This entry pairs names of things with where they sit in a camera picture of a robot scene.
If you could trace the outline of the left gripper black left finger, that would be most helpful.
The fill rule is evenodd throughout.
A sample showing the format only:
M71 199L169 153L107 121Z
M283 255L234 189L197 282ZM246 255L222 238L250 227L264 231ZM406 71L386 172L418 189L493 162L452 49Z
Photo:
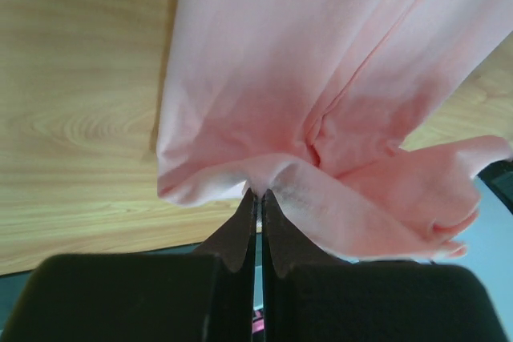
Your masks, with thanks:
M250 341L257 198L184 254L66 254L31 274L4 341Z

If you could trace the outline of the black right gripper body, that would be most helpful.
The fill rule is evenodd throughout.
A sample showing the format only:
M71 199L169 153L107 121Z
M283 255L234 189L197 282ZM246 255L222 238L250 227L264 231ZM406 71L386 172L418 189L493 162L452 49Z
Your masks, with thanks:
M509 212L513 212L513 162L502 160L491 163L478 177L499 198Z

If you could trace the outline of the pink t-shirt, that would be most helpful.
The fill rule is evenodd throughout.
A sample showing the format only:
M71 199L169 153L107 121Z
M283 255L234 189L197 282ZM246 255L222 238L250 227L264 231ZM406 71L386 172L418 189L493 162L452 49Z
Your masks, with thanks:
M159 197L272 190L327 252L454 258L497 136L405 151L512 30L512 0L178 0Z

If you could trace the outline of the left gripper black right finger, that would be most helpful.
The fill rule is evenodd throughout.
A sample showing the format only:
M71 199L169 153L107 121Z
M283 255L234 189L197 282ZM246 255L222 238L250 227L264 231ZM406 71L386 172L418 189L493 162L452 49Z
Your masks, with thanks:
M487 290L469 270L411 260L350 263L261 203L268 341L505 341Z

